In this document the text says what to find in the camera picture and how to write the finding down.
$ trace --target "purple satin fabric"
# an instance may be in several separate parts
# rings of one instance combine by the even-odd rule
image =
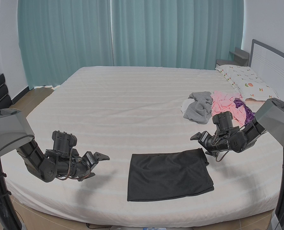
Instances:
[[[236,108],[239,108],[242,105],[244,106],[246,112],[245,124],[249,123],[254,119],[255,113],[252,112],[251,109],[247,105],[245,105],[243,101],[241,101],[240,99],[235,99],[234,103],[236,104]]]

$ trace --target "fitted sheet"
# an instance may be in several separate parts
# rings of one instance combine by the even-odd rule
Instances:
[[[45,183],[29,174],[12,151],[2,157],[8,189],[23,204],[58,217],[93,224],[136,227],[192,227],[247,217],[275,208],[282,174],[282,147],[266,133],[243,153],[219,163],[207,156],[214,191],[154,202],[127,202],[133,153],[172,153],[199,148],[196,132],[214,134],[212,120],[199,125],[183,118],[191,92],[234,92],[210,70],[163,67],[84,67],[27,117],[43,152],[54,130],[73,133],[80,155],[98,151],[96,176],[83,182]],[[260,102],[247,101],[257,111]]]

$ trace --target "tile floor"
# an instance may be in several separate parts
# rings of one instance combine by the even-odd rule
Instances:
[[[52,88],[42,87],[29,91],[12,107],[21,110],[27,116],[37,105],[53,92]],[[66,220],[51,216],[23,205],[14,196],[11,196],[15,210],[21,217],[28,230],[87,230],[85,223]],[[266,230],[271,218],[272,211],[267,211],[251,217],[238,220],[221,222],[202,227],[193,227],[194,230]],[[107,230],[109,226],[90,225],[90,228],[102,228]]]

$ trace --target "headboard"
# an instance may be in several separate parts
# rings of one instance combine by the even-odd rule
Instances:
[[[284,101],[284,53],[255,39],[248,64]]]

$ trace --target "pillowcase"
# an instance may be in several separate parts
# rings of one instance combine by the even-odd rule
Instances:
[[[263,82],[250,67],[222,65],[217,66],[216,70],[224,75],[244,99],[266,101],[268,98],[278,98],[277,93]]]

